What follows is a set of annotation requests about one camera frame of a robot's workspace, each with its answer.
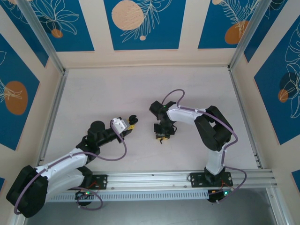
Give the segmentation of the grey metal sheet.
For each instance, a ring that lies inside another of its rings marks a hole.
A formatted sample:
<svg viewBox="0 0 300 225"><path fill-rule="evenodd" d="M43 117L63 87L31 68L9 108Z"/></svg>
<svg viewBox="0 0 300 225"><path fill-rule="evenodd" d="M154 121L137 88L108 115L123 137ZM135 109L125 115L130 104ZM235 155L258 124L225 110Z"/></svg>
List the grey metal sheet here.
<svg viewBox="0 0 300 225"><path fill-rule="evenodd" d="M48 203L25 225L277 225L266 204L204 200L108 202L97 211Z"/></svg>

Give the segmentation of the blue panel large peach circle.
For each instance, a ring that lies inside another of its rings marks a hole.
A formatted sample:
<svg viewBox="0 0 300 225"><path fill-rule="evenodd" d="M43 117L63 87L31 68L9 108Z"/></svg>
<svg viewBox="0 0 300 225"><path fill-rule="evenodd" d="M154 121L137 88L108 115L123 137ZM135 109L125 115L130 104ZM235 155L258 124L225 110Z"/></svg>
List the blue panel large peach circle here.
<svg viewBox="0 0 300 225"><path fill-rule="evenodd" d="M178 49L186 0L104 0L113 49Z"/></svg>

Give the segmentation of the blue panel small orange dot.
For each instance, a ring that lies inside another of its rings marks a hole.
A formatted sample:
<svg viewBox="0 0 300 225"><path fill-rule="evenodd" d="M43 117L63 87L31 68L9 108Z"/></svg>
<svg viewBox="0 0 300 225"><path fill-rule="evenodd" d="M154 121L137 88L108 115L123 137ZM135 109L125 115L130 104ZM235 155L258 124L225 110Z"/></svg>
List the blue panel small orange dot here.
<svg viewBox="0 0 300 225"><path fill-rule="evenodd" d="M79 0L32 0L30 6L57 52L94 51Z"/></svg>

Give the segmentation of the blue panel orange oval flower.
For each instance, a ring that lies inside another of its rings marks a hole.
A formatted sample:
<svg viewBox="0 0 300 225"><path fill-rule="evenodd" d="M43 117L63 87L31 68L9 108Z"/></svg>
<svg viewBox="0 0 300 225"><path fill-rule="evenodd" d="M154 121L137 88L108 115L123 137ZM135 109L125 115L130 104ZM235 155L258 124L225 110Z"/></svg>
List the blue panel orange oval flower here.
<svg viewBox="0 0 300 225"><path fill-rule="evenodd" d="M0 144L16 150L39 80L0 34Z"/></svg>

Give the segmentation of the blue panel white lily drawing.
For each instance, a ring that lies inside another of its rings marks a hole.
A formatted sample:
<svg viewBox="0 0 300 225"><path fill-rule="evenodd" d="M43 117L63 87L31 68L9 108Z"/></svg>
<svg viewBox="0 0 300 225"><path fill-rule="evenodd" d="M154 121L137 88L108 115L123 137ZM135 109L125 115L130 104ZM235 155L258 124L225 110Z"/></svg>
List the blue panel white lily drawing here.
<svg viewBox="0 0 300 225"><path fill-rule="evenodd" d="M254 79L279 143L300 135L300 16Z"/></svg>

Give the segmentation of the blue panel orange circle fern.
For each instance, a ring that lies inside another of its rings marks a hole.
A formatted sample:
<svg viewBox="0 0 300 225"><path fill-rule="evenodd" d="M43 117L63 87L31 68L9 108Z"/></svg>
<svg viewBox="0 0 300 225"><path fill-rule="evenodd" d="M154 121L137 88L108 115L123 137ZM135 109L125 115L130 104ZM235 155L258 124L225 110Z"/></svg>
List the blue panel orange circle fern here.
<svg viewBox="0 0 300 225"><path fill-rule="evenodd" d="M260 0L211 0L198 49L235 48Z"/></svg>

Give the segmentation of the aluminium mounting rail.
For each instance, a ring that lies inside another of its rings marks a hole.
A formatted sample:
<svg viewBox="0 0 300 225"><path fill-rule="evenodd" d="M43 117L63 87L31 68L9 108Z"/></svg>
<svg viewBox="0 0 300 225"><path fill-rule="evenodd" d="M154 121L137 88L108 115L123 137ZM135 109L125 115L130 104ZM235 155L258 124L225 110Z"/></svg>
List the aluminium mounting rail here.
<svg viewBox="0 0 300 225"><path fill-rule="evenodd" d="M277 188L271 169L245 169L247 179L240 188ZM108 175L106 192L192 190L188 176L192 171L101 172Z"/></svg>

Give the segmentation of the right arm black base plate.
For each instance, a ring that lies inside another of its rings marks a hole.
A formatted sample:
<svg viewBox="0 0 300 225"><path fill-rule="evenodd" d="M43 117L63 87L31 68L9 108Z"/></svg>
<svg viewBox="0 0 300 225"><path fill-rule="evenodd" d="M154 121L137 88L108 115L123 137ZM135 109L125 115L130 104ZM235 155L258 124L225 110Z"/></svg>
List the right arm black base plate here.
<svg viewBox="0 0 300 225"><path fill-rule="evenodd" d="M233 180L230 179L231 177L230 172L222 172L218 175L212 175L208 172L190 173L190 181L193 188L220 188L224 185L232 187Z"/></svg>

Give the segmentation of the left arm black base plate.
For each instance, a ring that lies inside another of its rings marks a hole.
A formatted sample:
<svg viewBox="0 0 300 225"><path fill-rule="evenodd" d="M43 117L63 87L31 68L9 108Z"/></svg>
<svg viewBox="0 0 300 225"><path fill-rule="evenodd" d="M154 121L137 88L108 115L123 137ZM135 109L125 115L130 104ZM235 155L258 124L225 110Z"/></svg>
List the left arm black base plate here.
<svg viewBox="0 0 300 225"><path fill-rule="evenodd" d="M62 181L69 187L69 190L106 190L108 175L67 175Z"/></svg>

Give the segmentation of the aluminium table side rail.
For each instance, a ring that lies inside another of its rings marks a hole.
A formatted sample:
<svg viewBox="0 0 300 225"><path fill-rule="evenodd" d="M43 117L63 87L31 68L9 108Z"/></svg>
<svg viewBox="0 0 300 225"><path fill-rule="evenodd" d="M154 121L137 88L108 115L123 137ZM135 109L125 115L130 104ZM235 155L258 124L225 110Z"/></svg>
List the aluminium table side rail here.
<svg viewBox="0 0 300 225"><path fill-rule="evenodd" d="M41 145L39 147L38 158L37 158L37 162L35 163L35 165L37 165L37 166L39 166L39 164L41 162L43 162L45 159L46 150L49 145L49 141L50 141L54 123L55 123L55 119L56 119L56 116L58 113L59 105L60 105L63 91L64 91L64 88L66 85L66 81L68 78L68 73L69 73L69 69L64 69L64 73L60 77L59 85L55 92L55 98L54 98L54 101L53 101L53 104L51 107L50 116L49 116L49 119L48 119L48 122L47 122L47 125L45 128L45 132L43 134L43 139L42 139Z"/></svg>
<svg viewBox="0 0 300 225"><path fill-rule="evenodd" d="M258 164L257 167L260 168L260 169L266 169L265 162L264 162L263 158L261 157L261 154L259 152L257 143L254 139L252 128L251 128L251 126L249 124L249 121L248 121L248 118L247 118L244 103L242 101L242 95L240 93L240 90L239 90L239 87L237 85L236 79L235 79L235 77L232 73L232 70L228 69L228 71L229 71L229 75L230 75L230 78L231 78L231 81L232 81L232 85L233 85L233 88L234 88L234 91L235 91L235 95L236 95L236 98L237 98L237 101L238 101L238 104L239 104L239 107L240 107L241 115L242 115L243 122L244 122L244 125L245 125L245 128L246 128L246 131L247 131L247 135L248 135L248 139L250 141L250 145L251 145L251 148L252 148L252 151L253 151L253 155L254 155L255 160Z"/></svg>

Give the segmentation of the aluminium corner frame post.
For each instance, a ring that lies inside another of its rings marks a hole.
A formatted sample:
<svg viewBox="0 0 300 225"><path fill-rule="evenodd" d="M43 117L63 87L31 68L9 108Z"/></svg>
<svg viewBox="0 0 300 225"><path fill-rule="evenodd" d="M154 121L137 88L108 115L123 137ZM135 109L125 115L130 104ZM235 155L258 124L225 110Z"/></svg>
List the aluminium corner frame post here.
<svg viewBox="0 0 300 225"><path fill-rule="evenodd" d="M258 25L260 24L265 12L267 11L272 0L260 0L257 8L255 9L248 26L237 45L237 48L228 64L229 72L232 72L234 67L237 65L240 57L244 53L249 41L255 33Z"/></svg>
<svg viewBox="0 0 300 225"><path fill-rule="evenodd" d="M42 24L40 23L32 7L30 6L30 3L27 0L16 0L16 3L23 16L25 17L26 21L28 22L29 26L33 30L35 36L38 38L47 55L52 60L54 66L57 68L60 74L64 75L65 68L62 62L60 61L56 50L53 47Z"/></svg>

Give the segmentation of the aluminium front frame leg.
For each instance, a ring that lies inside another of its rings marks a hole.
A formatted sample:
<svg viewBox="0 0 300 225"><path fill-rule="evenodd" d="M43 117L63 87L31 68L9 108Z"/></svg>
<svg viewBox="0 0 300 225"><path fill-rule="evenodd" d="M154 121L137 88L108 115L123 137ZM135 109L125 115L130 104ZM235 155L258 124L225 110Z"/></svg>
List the aluminium front frame leg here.
<svg viewBox="0 0 300 225"><path fill-rule="evenodd" d="M278 189L274 187L267 187L266 192L275 217L276 225L290 225L287 217L285 216L285 208L278 195Z"/></svg>
<svg viewBox="0 0 300 225"><path fill-rule="evenodd" d="M15 213L13 213L8 225L24 225L25 220L26 218L22 214L16 215Z"/></svg>

